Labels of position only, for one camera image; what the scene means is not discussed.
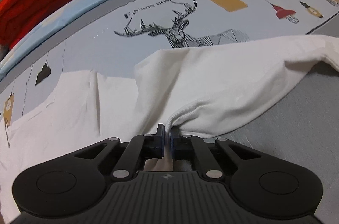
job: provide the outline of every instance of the red lamp print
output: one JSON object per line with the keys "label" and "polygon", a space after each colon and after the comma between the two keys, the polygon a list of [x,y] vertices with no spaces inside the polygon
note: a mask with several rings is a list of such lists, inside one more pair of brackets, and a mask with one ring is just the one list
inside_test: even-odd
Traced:
{"label": "red lamp print", "polygon": [[279,20],[286,18],[289,22],[292,22],[294,24],[299,22],[299,20],[294,16],[296,14],[296,11],[284,9],[280,6],[272,4],[271,2],[267,0],[264,0],[264,1],[267,3],[270,3],[273,6],[273,9],[277,11],[277,18]]}

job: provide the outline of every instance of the white garment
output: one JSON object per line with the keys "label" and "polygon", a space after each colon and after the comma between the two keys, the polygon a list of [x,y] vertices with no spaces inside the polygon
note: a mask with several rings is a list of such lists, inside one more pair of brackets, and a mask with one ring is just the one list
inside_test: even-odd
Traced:
{"label": "white garment", "polygon": [[7,131],[0,123],[1,213],[6,223],[19,214],[11,185],[34,164],[111,136],[124,142],[155,133],[160,122],[167,132],[179,125],[185,134],[224,134],[273,106],[322,60],[339,70],[337,38],[291,36],[160,50],[136,65],[136,80],[63,73],[43,104]]}

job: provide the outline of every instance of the white cloth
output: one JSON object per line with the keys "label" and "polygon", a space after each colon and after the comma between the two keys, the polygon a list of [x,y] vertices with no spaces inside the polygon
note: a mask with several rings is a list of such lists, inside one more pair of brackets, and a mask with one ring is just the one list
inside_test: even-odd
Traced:
{"label": "white cloth", "polygon": [[63,73],[43,104],[6,131],[0,123],[5,222],[19,214],[11,185],[26,168],[111,136],[124,142],[155,133],[160,122],[167,132],[179,125],[185,134],[224,134],[273,106],[319,61],[339,70],[337,38],[291,36],[161,50],[136,65],[136,80]]}

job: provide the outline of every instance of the silver pin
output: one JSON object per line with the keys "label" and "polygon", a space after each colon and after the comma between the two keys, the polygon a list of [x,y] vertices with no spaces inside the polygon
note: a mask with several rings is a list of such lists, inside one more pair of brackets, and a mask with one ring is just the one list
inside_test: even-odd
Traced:
{"label": "silver pin", "polygon": [[216,169],[211,169],[206,172],[206,176],[209,178],[220,178],[222,176],[222,172]]}
{"label": "silver pin", "polygon": [[115,178],[126,178],[127,176],[129,176],[129,172],[125,169],[117,169],[113,171],[113,176]]}

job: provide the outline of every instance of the deer head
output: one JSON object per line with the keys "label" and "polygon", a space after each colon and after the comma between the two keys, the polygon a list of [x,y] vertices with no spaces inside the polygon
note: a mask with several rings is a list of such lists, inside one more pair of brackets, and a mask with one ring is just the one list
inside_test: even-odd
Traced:
{"label": "deer head", "polygon": [[114,31],[114,33],[116,33],[119,36],[132,37],[132,36],[137,36],[137,35],[141,35],[141,34],[144,34],[144,33],[148,33],[149,36],[157,36],[157,35],[160,35],[160,34],[166,34],[166,33],[175,31],[180,35],[180,33],[187,27],[187,25],[189,23],[189,21],[186,20],[185,18],[197,9],[197,2],[196,2],[196,0],[193,0],[194,6],[191,6],[188,3],[179,3],[179,2],[174,2],[174,1],[171,1],[171,2],[174,3],[174,4],[181,4],[181,5],[184,5],[186,7],[185,13],[173,11],[174,13],[177,14],[177,17],[175,18],[175,20],[172,20],[173,26],[171,28],[164,28],[162,26],[156,25],[155,23],[149,24],[147,26],[141,20],[140,21],[141,30],[137,30],[137,29],[132,30],[129,27],[129,25],[132,21],[132,18],[133,18],[133,15],[132,15],[130,20],[128,21],[127,25],[125,26],[125,33],[119,33],[117,31]]}

